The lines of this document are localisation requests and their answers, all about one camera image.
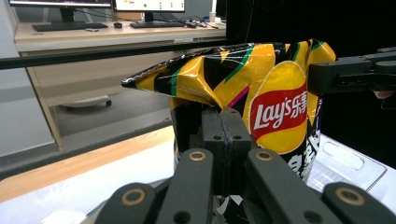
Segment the gray floor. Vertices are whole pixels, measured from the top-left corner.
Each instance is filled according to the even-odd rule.
[[[0,180],[172,124],[165,95],[128,90],[109,98],[111,106],[103,103],[67,110],[59,105],[64,148],[52,144],[0,158]]]

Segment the green stripe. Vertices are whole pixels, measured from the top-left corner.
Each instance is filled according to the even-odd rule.
[[[311,50],[319,48],[320,46],[323,45],[323,43],[324,43],[323,41],[318,42],[315,46],[312,46]]]
[[[248,49],[247,49],[247,52],[245,53],[245,55],[244,55],[244,59],[241,61],[241,63],[231,72],[231,74],[230,75],[228,75],[226,78],[225,78],[225,82],[227,82],[228,80],[230,80],[236,73],[238,73],[239,72],[239,70],[241,70],[242,69],[242,67],[243,66],[245,66],[245,63],[246,63],[246,61],[248,60],[248,58],[250,57],[250,54],[251,54],[251,51],[253,51],[253,46],[250,46]]]
[[[296,52],[294,53],[294,57],[293,57],[293,61],[295,62],[296,61],[296,58],[297,58],[297,55],[298,55],[298,52],[300,51],[300,43],[297,43],[297,50],[296,50]]]
[[[171,82],[172,82],[171,93],[172,93],[172,96],[177,96],[177,75],[180,72],[182,67],[180,67],[171,77]]]

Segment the chip bag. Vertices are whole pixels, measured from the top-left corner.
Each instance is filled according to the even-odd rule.
[[[325,42],[211,48],[156,64],[121,85],[170,97],[178,150],[189,149],[208,106],[231,107],[259,147],[280,154],[304,181],[318,151],[321,99],[307,91],[311,63],[333,62]]]

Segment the cup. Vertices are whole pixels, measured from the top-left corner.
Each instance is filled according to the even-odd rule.
[[[209,12],[209,21],[214,22],[216,19],[216,12]]]

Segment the keyboard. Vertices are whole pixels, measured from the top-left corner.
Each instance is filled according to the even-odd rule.
[[[85,21],[52,22],[51,24],[39,24],[32,26],[38,32],[85,30],[88,28],[103,29],[108,27],[107,25],[104,25],[101,22],[85,22]]]
[[[133,28],[166,28],[166,27],[184,27],[185,24],[181,22],[161,22],[161,21],[155,21],[155,22],[142,22],[142,23],[131,23],[131,27]]]

